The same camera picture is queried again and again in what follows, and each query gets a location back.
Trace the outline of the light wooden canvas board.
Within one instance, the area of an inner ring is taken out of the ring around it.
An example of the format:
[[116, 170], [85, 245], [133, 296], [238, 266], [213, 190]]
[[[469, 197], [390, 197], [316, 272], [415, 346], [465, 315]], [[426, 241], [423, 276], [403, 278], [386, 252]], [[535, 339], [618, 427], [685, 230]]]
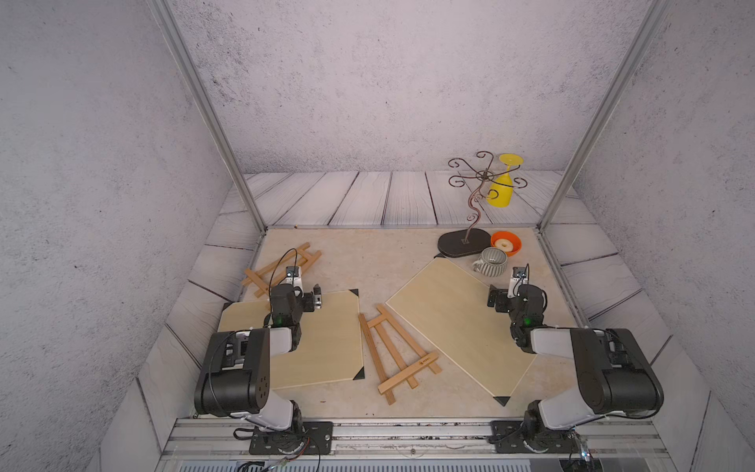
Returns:
[[488, 298], [488, 285], [438, 258], [390, 297], [387, 307], [507, 406], [535, 356], [514, 343], [509, 317], [488, 307]]
[[298, 348], [271, 358], [271, 387], [306, 387], [352, 380], [364, 367], [360, 298], [349, 290], [322, 295], [322, 308], [303, 315]]

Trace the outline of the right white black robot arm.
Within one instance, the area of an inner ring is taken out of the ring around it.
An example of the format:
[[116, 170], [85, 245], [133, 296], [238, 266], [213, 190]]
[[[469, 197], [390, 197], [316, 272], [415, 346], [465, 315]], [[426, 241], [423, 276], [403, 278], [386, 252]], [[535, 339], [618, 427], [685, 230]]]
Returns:
[[560, 395], [531, 402], [518, 428], [490, 438], [497, 448], [545, 454], [567, 441], [579, 446], [579, 426], [607, 417], [650, 419], [662, 409], [661, 382], [630, 330], [547, 326], [548, 295], [532, 284], [513, 289], [492, 285], [487, 305], [509, 315], [517, 347], [572, 361], [577, 380]]

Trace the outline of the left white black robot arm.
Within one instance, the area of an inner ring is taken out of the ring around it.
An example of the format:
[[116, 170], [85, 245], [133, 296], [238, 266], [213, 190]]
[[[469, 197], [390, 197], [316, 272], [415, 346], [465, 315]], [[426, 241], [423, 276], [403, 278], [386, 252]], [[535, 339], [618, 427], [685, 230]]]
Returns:
[[269, 293], [271, 312], [260, 328], [213, 334], [194, 393], [200, 414], [243, 419], [265, 434], [301, 435], [301, 409], [271, 390], [271, 359], [295, 351], [301, 320], [322, 307], [322, 289], [279, 284]]

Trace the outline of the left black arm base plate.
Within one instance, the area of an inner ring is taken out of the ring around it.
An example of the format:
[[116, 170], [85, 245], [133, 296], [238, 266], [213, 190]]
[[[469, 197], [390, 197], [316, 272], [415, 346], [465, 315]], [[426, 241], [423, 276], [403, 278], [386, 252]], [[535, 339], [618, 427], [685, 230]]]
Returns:
[[330, 421], [305, 421], [299, 429], [264, 431], [256, 427], [249, 444], [251, 455], [329, 455], [334, 438]]

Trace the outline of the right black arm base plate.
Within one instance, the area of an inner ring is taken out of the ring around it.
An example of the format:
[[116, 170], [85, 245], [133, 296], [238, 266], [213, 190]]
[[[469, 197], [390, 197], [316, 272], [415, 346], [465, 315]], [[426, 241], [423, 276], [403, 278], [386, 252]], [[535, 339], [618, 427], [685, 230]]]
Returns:
[[497, 420], [490, 423], [488, 443], [497, 454], [576, 454], [578, 445], [572, 432], [542, 430], [529, 432], [522, 421]]

